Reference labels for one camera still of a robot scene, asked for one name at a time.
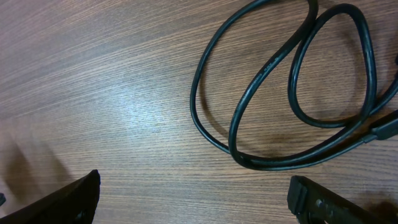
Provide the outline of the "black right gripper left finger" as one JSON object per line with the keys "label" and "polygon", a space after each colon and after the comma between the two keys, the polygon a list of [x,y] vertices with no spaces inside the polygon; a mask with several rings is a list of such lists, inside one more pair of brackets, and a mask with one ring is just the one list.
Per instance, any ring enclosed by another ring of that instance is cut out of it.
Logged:
{"label": "black right gripper left finger", "polygon": [[94,169],[50,195],[1,218],[1,224],[91,224],[100,199],[101,177]]}

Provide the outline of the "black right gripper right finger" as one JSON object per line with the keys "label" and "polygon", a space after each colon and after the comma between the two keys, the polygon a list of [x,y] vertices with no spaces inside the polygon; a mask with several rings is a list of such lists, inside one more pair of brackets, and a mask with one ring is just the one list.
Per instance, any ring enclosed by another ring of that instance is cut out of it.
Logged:
{"label": "black right gripper right finger", "polygon": [[300,224],[385,223],[384,220],[304,176],[291,177],[287,203]]}

